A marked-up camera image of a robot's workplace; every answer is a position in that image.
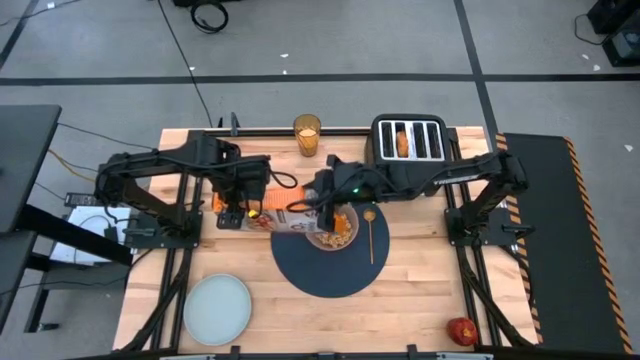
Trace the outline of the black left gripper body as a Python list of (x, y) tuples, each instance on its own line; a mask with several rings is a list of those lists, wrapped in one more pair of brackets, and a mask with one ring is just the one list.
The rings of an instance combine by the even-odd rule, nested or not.
[(231, 202), (262, 201), (269, 183), (268, 158), (247, 158), (221, 168), (218, 194)]

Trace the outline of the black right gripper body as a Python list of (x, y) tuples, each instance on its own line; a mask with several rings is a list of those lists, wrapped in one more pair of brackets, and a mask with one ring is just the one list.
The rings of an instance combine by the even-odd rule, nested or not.
[(312, 188), (317, 194), (316, 205), (346, 203), (358, 200), (361, 195), (362, 167), (342, 164), (315, 173)]

